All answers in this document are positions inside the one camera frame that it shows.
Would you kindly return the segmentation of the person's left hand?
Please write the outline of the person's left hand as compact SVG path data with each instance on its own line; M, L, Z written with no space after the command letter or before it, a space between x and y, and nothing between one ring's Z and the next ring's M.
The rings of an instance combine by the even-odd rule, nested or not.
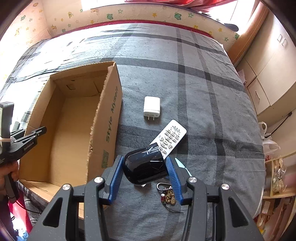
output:
M11 179L13 182L18 181L19 179L19 164L17 161L9 162L1 165L0 169L0 189L1 196L6 196L11 192L11 181L9 176L11 175Z

